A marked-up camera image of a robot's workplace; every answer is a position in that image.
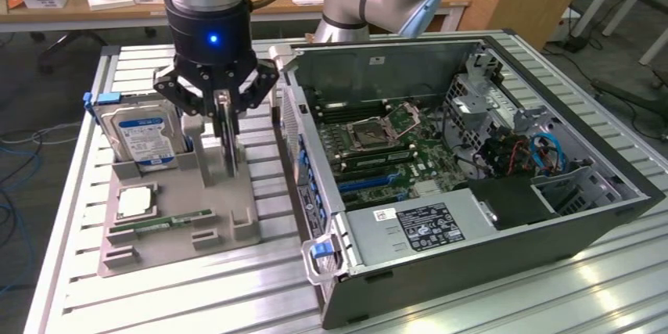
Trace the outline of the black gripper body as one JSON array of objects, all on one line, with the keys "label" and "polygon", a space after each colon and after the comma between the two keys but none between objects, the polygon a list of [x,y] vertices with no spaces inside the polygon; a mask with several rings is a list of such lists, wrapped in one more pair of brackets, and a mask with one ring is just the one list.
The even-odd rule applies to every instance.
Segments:
[{"label": "black gripper body", "polygon": [[252,50],[251,1],[217,11],[195,11],[165,0],[179,75],[197,88],[237,88],[257,65]]}]

